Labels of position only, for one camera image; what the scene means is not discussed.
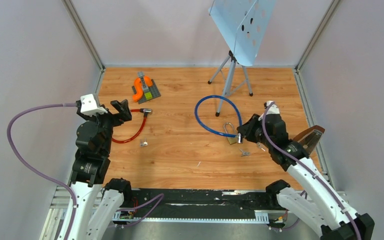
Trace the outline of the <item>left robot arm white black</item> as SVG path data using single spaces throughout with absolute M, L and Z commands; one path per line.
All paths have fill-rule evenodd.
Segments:
M 71 203 L 59 233 L 60 240 L 100 240 L 116 210 L 133 201 L 130 182 L 113 178 L 104 184 L 110 166 L 114 127 L 132 120 L 127 99 L 110 103 L 111 113 L 94 97 L 82 96 L 76 113 L 85 120 L 76 130 L 77 151 L 69 179 Z

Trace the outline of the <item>blue lock key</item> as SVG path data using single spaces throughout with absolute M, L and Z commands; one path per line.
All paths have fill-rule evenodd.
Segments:
M 264 152 L 266 151 L 266 149 L 264 148 L 264 145 L 260 142 L 257 142 L 256 143 L 257 147 L 260 149 L 260 150 L 263 150 Z

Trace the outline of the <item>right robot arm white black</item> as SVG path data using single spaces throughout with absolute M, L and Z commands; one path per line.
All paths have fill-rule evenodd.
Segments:
M 272 209 L 283 207 L 295 213 L 321 240 L 370 240 L 375 222 L 368 214 L 359 214 L 322 176 L 310 158 L 325 129 L 314 125 L 289 138 L 286 123 L 279 114 L 265 119 L 254 114 L 237 127 L 238 135 L 252 143 L 263 144 L 271 159 L 303 187 L 310 200 L 297 194 L 289 183 L 280 179 L 265 190 L 266 204 Z

